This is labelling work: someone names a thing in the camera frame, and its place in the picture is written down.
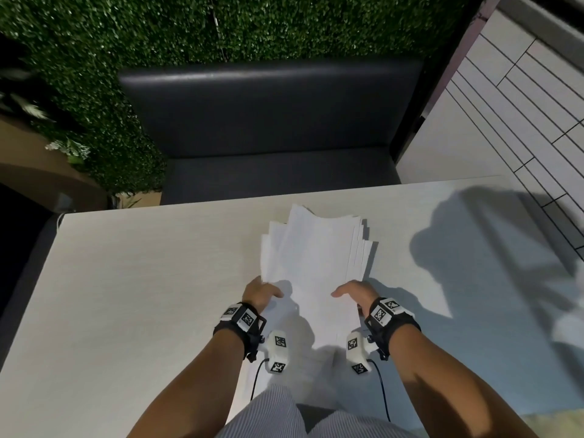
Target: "person's left hand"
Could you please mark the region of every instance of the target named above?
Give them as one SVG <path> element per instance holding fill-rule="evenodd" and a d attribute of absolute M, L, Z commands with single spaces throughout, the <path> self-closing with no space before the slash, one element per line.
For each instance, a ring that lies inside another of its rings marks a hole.
<path fill-rule="evenodd" d="M 261 314 L 273 296 L 281 298 L 284 294 L 273 284 L 263 283 L 261 277 L 255 277 L 251 283 L 245 286 L 241 301 L 251 304 Z"/>

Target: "tile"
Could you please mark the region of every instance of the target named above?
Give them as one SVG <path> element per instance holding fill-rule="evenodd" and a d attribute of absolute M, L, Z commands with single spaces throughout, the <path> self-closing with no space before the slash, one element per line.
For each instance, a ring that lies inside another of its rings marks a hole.
<path fill-rule="evenodd" d="M 481 35 L 485 36 L 513 62 L 519 60 L 535 39 L 534 36 L 498 10 L 491 14 L 489 21 L 486 22 L 481 31 Z"/>
<path fill-rule="evenodd" d="M 533 195 L 533 197 L 537 200 L 540 206 L 545 206 L 548 203 L 551 203 L 552 199 L 545 191 L 545 189 L 539 184 L 536 178 L 530 174 L 528 169 L 523 166 L 517 172 L 515 172 L 519 181 L 523 183 L 525 188 Z"/>
<path fill-rule="evenodd" d="M 483 75 L 482 79 L 489 85 L 491 89 L 495 89 L 492 84 L 490 84 Z M 476 92 L 476 87 L 471 86 L 464 77 L 456 72 L 452 81 L 457 85 L 457 87 L 463 92 L 463 94 L 470 100 L 470 102 L 478 109 L 483 117 L 489 122 L 493 129 L 497 131 L 500 137 L 507 143 L 509 148 L 513 153 L 521 160 L 522 163 L 528 162 L 533 156 L 525 147 L 525 145 L 515 136 L 511 129 L 501 120 L 501 118 L 495 113 L 493 108 L 487 104 L 487 102 L 481 98 L 481 96 Z"/>
<path fill-rule="evenodd" d="M 478 130 L 483 134 L 483 136 L 488 140 L 493 146 L 493 149 L 500 155 L 500 157 L 507 163 L 511 170 L 517 170 L 522 166 L 522 162 L 513 153 L 507 143 L 501 139 L 497 132 L 492 128 L 492 126 L 487 122 L 487 120 L 481 115 L 478 109 L 473 106 L 473 104 L 466 98 L 463 92 L 450 81 L 446 87 L 449 94 L 452 95 L 455 101 L 460 107 L 467 113 L 471 121 L 477 126 Z"/>
<path fill-rule="evenodd" d="M 567 132 L 577 123 L 566 109 L 550 97 L 541 87 L 535 84 L 521 69 L 515 66 L 507 74 L 507 78 L 529 98 L 535 105 L 550 117 L 562 131 Z"/>
<path fill-rule="evenodd" d="M 574 202 L 570 195 L 564 195 L 556 201 L 574 225 L 584 231 L 584 211 Z"/>
<path fill-rule="evenodd" d="M 469 58 L 481 70 L 486 77 L 494 84 L 499 83 L 513 63 L 504 56 L 496 47 L 485 40 L 483 36 L 478 36 L 471 50 L 467 53 Z"/>
<path fill-rule="evenodd" d="M 572 139 L 574 143 L 576 143 L 580 149 L 584 151 L 584 126 L 579 124 L 570 132 L 568 132 L 568 136 Z"/>
<path fill-rule="evenodd" d="M 504 78 L 497 86 L 519 111 L 542 133 L 548 141 L 556 141 L 564 133 L 509 80 Z"/>
<path fill-rule="evenodd" d="M 578 121 L 584 118 L 584 100 L 528 54 L 517 65 Z"/>
<path fill-rule="evenodd" d="M 443 92 L 397 164 L 401 182 L 515 175 L 449 92 Z"/>
<path fill-rule="evenodd" d="M 525 166 L 553 199 L 559 198 L 566 193 L 564 189 L 562 189 L 562 186 L 558 184 L 544 166 L 542 166 L 535 158 L 529 161 Z"/>
<path fill-rule="evenodd" d="M 527 53 L 571 87 L 580 97 L 584 97 L 584 74 L 578 69 L 539 40 L 529 47 Z"/>
<path fill-rule="evenodd" d="M 574 201 L 584 207 L 584 177 L 567 162 L 542 134 L 536 131 L 525 117 L 515 109 L 515 106 L 486 80 L 468 60 L 463 60 L 458 71 L 473 85 L 477 93 L 497 112 L 497 115 L 509 128 L 522 138 L 531 153 L 535 155 L 564 190 L 570 194 Z"/>
<path fill-rule="evenodd" d="M 554 143 L 554 147 L 584 175 L 584 150 L 565 135 Z"/>
<path fill-rule="evenodd" d="M 544 207 L 545 213 L 548 217 L 556 224 L 560 232 L 568 239 L 568 242 L 574 248 L 580 248 L 584 246 L 584 236 L 580 231 L 573 225 L 573 223 L 567 218 L 566 214 L 562 212 L 559 206 L 555 203 L 548 204 Z"/>

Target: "hand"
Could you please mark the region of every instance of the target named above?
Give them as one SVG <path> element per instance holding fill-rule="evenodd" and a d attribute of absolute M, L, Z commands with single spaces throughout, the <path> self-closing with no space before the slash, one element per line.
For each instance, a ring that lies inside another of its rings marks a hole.
<path fill-rule="evenodd" d="M 341 295 L 348 294 L 353 301 L 361 306 L 363 310 L 363 315 L 365 318 L 369 316 L 369 309 L 371 304 L 379 297 L 379 294 L 373 288 L 371 284 L 367 281 L 357 281 L 352 280 L 342 286 L 336 288 L 336 290 L 331 294 L 333 297 L 338 298 Z"/>
<path fill-rule="evenodd" d="M 278 287 L 270 283 L 263 283 L 261 277 L 255 277 L 245 286 L 241 301 L 251 304 L 259 314 L 266 308 L 272 297 L 281 298 L 284 294 Z"/>

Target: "green hedge wall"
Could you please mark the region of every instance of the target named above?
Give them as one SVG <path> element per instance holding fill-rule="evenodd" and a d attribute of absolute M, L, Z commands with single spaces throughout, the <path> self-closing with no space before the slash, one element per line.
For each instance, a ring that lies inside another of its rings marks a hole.
<path fill-rule="evenodd" d="M 370 54 L 432 65 L 468 1 L 0 0 L 0 31 L 28 46 L 26 62 L 87 128 L 39 131 L 90 147 L 78 168 L 107 191 L 136 192 L 161 187 L 165 162 L 119 88 L 119 69 Z"/>

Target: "person's right hand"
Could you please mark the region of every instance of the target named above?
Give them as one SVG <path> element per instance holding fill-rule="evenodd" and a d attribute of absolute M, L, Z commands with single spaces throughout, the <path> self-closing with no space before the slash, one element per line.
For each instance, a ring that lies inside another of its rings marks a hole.
<path fill-rule="evenodd" d="M 365 318 L 369 316 L 371 304 L 379 297 L 379 294 L 373 286 L 367 281 L 352 280 L 336 288 L 331 296 L 338 298 L 341 295 L 348 294 L 353 301 L 361 306 Z"/>

